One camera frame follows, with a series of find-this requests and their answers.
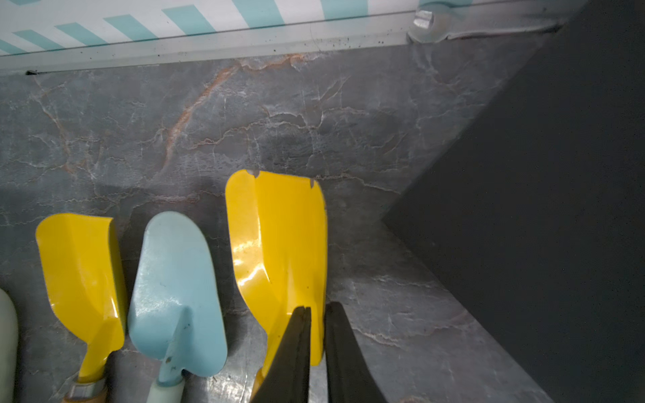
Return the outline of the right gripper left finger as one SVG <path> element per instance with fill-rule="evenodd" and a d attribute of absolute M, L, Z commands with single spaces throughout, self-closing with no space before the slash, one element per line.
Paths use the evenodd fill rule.
<path fill-rule="evenodd" d="M 251 402 L 308 402 L 311 308 L 297 307 Z"/>

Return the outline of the light green trowel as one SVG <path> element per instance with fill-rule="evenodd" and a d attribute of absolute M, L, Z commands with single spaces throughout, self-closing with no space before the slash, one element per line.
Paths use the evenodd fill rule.
<path fill-rule="evenodd" d="M 17 352 L 17 312 L 7 292 L 1 290 L 1 402 L 13 402 Z"/>

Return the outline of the yellow shovel wooden handle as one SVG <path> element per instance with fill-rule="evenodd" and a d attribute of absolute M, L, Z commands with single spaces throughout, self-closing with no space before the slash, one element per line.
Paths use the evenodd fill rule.
<path fill-rule="evenodd" d="M 65 402 L 104 402 L 105 367 L 124 347 L 128 297 L 114 220 L 58 213 L 35 232 L 46 291 L 55 316 L 87 345 Z"/>

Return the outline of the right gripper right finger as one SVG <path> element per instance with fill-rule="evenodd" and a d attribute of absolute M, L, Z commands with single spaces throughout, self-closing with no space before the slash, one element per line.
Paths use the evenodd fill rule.
<path fill-rule="evenodd" d="M 329 402 L 386 402 L 340 302 L 326 306 L 324 346 Z"/>

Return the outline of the light blue trowel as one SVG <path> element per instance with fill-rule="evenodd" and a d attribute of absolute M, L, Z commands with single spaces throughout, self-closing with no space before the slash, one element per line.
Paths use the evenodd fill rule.
<path fill-rule="evenodd" d="M 144 230 L 128 331 L 141 354 L 161 363 L 149 402 L 181 401 L 184 371 L 212 377 L 225 366 L 213 260 L 198 225 L 181 213 L 159 213 Z"/>

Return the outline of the black box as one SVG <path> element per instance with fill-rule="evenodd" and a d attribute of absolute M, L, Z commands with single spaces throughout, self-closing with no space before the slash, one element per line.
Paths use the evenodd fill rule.
<path fill-rule="evenodd" d="M 586 3 L 384 221 L 553 401 L 643 401 L 643 2 Z"/>

